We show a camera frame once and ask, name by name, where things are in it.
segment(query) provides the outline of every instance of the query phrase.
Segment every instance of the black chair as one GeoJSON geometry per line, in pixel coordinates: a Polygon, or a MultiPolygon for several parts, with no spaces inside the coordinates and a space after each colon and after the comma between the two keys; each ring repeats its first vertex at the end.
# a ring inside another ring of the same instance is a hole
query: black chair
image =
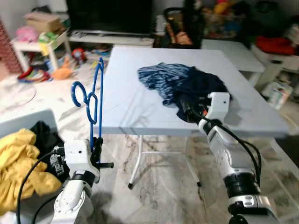
{"type": "Polygon", "coordinates": [[[203,39],[205,18],[200,10],[171,7],[164,10],[166,30],[170,39],[169,48],[200,49],[203,39]],[[192,44],[180,44],[176,34],[186,32],[192,44]]]}

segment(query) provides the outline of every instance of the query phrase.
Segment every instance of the television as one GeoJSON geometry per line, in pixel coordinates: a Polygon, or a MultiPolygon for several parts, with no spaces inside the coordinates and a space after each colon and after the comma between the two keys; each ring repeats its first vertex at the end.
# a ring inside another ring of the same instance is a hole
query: television
{"type": "Polygon", "coordinates": [[[149,35],[152,0],[67,0],[71,30],[84,33],[149,35]]]}

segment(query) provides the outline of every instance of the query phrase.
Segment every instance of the table leg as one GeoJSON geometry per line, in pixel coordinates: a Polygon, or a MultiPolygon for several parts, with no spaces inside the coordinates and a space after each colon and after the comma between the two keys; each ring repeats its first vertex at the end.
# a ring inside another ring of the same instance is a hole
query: table leg
{"type": "Polygon", "coordinates": [[[262,72],[252,72],[248,81],[253,87],[255,87],[255,85],[257,84],[261,76],[262,76],[262,72]]]}
{"type": "Polygon", "coordinates": [[[69,59],[71,60],[71,47],[70,47],[70,43],[68,42],[68,40],[64,41],[64,47],[65,47],[66,53],[69,56],[69,59]]]}
{"type": "Polygon", "coordinates": [[[29,64],[27,61],[27,58],[24,56],[23,52],[21,52],[20,50],[17,50],[16,48],[14,48],[15,54],[18,57],[19,63],[23,69],[24,72],[28,71],[29,69],[29,64]]]}
{"type": "Polygon", "coordinates": [[[129,188],[129,189],[132,189],[132,187],[133,187],[133,183],[134,183],[135,175],[136,175],[136,173],[137,173],[137,170],[138,170],[139,165],[140,165],[140,162],[141,162],[141,157],[142,157],[142,144],[143,144],[143,135],[140,135],[140,136],[139,136],[139,148],[138,148],[137,162],[136,162],[136,164],[135,164],[135,168],[134,168],[134,170],[133,170],[131,179],[130,179],[129,184],[128,184],[128,188],[129,188]]]}
{"type": "Polygon", "coordinates": [[[192,164],[190,163],[190,160],[189,160],[189,158],[187,157],[187,154],[186,154],[186,152],[187,152],[187,142],[188,142],[188,137],[185,137],[185,154],[184,154],[184,159],[185,159],[185,161],[187,163],[187,166],[188,166],[188,168],[190,170],[190,173],[192,174],[193,178],[196,181],[197,186],[200,187],[201,186],[200,180],[197,177],[196,172],[195,172],[195,170],[194,170],[192,164]]]}
{"type": "Polygon", "coordinates": [[[59,67],[58,67],[58,62],[57,62],[54,49],[50,45],[48,46],[48,49],[49,49],[50,63],[52,63],[53,71],[56,71],[57,69],[59,69],[59,67]]]}

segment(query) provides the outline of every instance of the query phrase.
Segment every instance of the red brick pillar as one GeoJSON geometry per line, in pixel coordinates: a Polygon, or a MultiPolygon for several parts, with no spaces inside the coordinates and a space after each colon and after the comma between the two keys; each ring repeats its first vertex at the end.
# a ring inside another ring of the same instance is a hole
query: red brick pillar
{"type": "Polygon", "coordinates": [[[9,37],[0,20],[0,58],[10,73],[21,73],[21,66],[9,41],[9,37]]]}

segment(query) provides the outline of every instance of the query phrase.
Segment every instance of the white folding table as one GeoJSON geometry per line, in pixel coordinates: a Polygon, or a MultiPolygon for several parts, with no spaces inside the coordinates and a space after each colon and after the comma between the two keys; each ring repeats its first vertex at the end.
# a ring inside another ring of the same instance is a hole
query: white folding table
{"type": "MultiPolygon", "coordinates": [[[[233,96],[224,122],[237,135],[284,136],[284,120],[256,92],[235,66],[218,50],[145,49],[114,47],[103,84],[102,131],[106,134],[139,135],[139,154],[133,171],[132,186],[141,157],[145,154],[182,154],[191,174],[198,183],[188,158],[183,152],[157,152],[142,150],[143,135],[190,136],[200,134],[195,124],[176,116],[175,105],[162,105],[156,90],[148,90],[139,80],[140,67],[164,63],[181,63],[195,66],[204,72],[217,75],[233,96]]],[[[98,133],[98,123],[94,127],[98,133]]]]}
{"type": "Polygon", "coordinates": [[[202,49],[221,50],[239,71],[250,73],[249,82],[252,86],[257,84],[265,71],[263,64],[240,42],[204,39],[202,49]]]}

